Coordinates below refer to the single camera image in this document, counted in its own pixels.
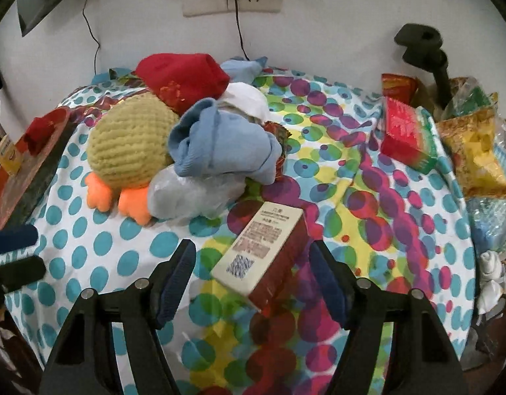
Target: orange tray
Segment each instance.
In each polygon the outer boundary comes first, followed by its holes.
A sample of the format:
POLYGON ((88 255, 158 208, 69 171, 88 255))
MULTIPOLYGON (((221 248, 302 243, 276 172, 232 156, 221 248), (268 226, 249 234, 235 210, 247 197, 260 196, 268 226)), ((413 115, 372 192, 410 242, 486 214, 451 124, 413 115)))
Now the orange tray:
POLYGON ((75 128, 68 122, 69 116, 67 107, 56 108, 47 114, 55 125, 55 132, 37 156, 28 152, 24 136, 15 144, 23 154, 23 163, 15 177, 0 168, 0 230, 8 223, 24 224, 44 194, 75 128))

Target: silver screw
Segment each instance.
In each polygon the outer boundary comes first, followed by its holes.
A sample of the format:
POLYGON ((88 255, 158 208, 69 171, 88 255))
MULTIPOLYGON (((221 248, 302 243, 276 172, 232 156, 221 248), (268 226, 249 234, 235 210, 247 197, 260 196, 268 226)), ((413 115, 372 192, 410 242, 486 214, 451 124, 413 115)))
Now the silver screw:
POLYGON ((372 286, 370 279, 366 279, 365 277, 360 277, 357 279, 357 286, 362 288, 363 290, 367 290, 372 286))
POLYGON ((136 282, 134 282, 134 286, 138 290, 143 290, 148 287, 148 279, 145 279, 144 277, 138 279, 136 282))
POLYGON ((86 288, 81 291, 81 297, 85 300, 88 300, 92 295, 94 295, 94 290, 92 288, 86 288))
POLYGON ((423 297, 425 294, 423 294, 422 290, 418 290, 417 288, 412 290, 412 297, 418 300, 423 300, 423 297))

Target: yellow plush toy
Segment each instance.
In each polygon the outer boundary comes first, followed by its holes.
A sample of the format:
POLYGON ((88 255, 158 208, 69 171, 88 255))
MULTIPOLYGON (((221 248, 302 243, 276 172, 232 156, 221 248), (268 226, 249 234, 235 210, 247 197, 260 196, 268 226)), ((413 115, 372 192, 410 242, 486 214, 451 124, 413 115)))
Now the yellow plush toy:
POLYGON ((92 129, 86 153, 86 203, 107 212, 119 193, 118 209, 145 225, 148 183, 173 163, 167 140, 179 117, 152 93, 119 102, 92 129))

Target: red cloth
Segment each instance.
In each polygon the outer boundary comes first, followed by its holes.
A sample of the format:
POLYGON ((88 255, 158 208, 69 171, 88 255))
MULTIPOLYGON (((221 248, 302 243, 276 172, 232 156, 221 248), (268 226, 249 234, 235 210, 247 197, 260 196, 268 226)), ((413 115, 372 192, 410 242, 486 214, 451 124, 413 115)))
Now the red cloth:
POLYGON ((138 64, 136 75, 179 116, 200 99, 220 98, 230 80, 206 54, 151 55, 138 64))
POLYGON ((35 117, 24 134, 28 151, 37 156, 55 132, 55 124, 49 117, 35 117))

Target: yellow box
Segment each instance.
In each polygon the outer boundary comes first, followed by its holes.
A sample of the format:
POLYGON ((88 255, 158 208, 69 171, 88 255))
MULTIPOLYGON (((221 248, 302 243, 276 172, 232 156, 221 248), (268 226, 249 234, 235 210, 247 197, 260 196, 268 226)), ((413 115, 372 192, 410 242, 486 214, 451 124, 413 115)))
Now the yellow box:
POLYGON ((22 163, 22 154, 17 150, 15 144, 8 135, 2 138, 0 143, 0 164, 8 175, 17 175, 22 163))

